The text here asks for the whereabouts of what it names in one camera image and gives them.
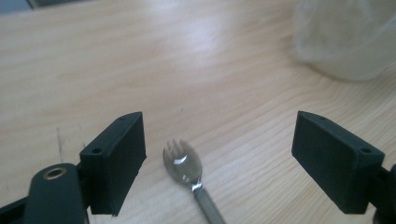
wooden table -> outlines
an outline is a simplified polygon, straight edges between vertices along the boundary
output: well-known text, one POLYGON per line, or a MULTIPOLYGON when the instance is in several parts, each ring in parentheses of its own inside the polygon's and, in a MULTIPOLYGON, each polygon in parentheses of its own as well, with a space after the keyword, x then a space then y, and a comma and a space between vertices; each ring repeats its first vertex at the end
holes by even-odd
POLYGON ((291 156, 298 110, 327 117, 396 162, 396 69, 363 83, 296 62, 295 0, 91 1, 0 17, 0 206, 39 170, 78 153, 115 118, 143 111, 148 158, 118 217, 205 223, 163 166, 194 146, 228 223, 371 223, 346 216, 291 156))

table surface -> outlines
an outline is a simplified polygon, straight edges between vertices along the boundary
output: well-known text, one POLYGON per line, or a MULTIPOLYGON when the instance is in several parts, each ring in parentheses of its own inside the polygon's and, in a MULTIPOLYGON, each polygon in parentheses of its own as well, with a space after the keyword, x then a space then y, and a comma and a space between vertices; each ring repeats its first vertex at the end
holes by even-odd
POLYGON ((228 223, 371 223, 347 216, 291 156, 298 110, 320 114, 396 162, 396 69, 345 82, 296 62, 295 0, 89 1, 0 17, 0 206, 41 169, 142 111, 148 158, 118 217, 205 223, 163 166, 188 141, 228 223))

plastic bag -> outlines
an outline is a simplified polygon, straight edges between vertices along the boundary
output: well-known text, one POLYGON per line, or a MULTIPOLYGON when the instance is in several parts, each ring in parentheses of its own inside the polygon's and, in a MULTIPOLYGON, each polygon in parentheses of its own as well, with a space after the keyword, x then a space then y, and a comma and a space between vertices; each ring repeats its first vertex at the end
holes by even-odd
POLYGON ((394 0, 301 0, 294 28, 295 57, 330 75, 369 79, 396 62, 394 0))

metal spork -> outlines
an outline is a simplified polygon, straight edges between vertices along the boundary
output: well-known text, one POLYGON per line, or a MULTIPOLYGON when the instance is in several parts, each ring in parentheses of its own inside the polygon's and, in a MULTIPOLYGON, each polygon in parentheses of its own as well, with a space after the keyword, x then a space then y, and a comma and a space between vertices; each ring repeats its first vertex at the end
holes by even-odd
POLYGON ((184 141, 177 143, 174 140, 172 146, 168 142, 163 149, 163 162, 170 176, 191 189, 209 223, 226 223, 202 185, 202 164, 192 147, 184 141))

black plastic mount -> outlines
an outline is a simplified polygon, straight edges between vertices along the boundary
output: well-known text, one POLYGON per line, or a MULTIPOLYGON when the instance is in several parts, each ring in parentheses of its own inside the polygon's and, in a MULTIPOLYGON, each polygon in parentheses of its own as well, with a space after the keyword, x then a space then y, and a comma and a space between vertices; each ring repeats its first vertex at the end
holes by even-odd
POLYGON ((299 111, 292 155, 346 214, 377 208, 375 223, 396 223, 396 166, 385 154, 322 116, 299 111))
POLYGON ((32 179, 28 197, 0 209, 0 223, 89 223, 119 214, 146 158, 141 112, 116 119, 81 152, 81 162, 52 165, 32 179))

